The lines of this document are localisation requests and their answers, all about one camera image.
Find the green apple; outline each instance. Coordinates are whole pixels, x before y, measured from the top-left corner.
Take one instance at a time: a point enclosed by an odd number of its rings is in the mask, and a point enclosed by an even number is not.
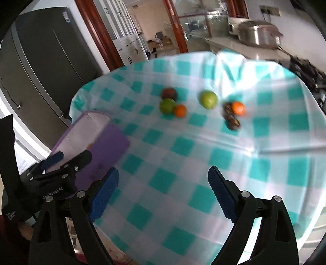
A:
[[[217,104],[217,95],[213,91],[204,91],[200,94],[199,101],[205,109],[213,109]]]
[[[172,114],[175,107],[173,99],[163,99],[160,103],[160,111],[163,114]]]

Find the screw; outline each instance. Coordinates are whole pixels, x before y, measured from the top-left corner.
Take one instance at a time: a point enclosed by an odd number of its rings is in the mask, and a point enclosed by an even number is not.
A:
[[[274,200],[277,202],[281,202],[282,198],[280,196],[274,196]]]
[[[50,202],[50,201],[52,201],[52,200],[53,200],[53,197],[52,197],[52,196],[48,196],[48,197],[46,197],[46,199],[45,199],[46,202]]]
[[[242,197],[245,197],[245,198],[250,197],[250,193],[247,192],[247,191],[243,191],[243,192],[241,192],[241,195],[242,195]]]
[[[78,198],[83,198],[85,195],[86,195],[86,192],[84,192],[84,191],[79,191],[79,192],[77,193],[77,197],[78,197]]]

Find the checkered tablecloth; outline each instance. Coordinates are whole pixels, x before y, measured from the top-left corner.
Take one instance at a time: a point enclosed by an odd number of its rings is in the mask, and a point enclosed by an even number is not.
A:
[[[187,106],[184,119],[159,111],[160,93],[169,86]],[[199,104],[203,90],[218,95],[216,109]],[[221,116],[222,103],[233,100],[247,108],[237,132]],[[297,239],[319,214],[325,117],[304,83],[275,62],[222,51],[137,63],[84,85],[70,116],[89,110],[108,113],[130,140],[115,165],[120,183],[96,225],[142,265],[202,265],[215,258],[233,224],[208,184],[213,165],[255,197],[281,196]]]

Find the electrical socket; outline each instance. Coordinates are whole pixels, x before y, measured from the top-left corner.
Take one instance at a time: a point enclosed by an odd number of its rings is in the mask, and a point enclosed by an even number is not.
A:
[[[276,7],[269,7],[269,6],[259,6],[260,10],[264,14],[269,14],[273,16],[281,16],[280,9]]]

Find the countertop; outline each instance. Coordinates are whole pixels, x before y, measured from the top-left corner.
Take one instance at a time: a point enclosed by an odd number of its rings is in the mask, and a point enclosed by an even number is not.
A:
[[[233,37],[205,38],[206,42],[220,49],[230,49],[242,54],[248,59],[256,60],[289,60],[290,57],[280,50],[263,49],[242,44]]]

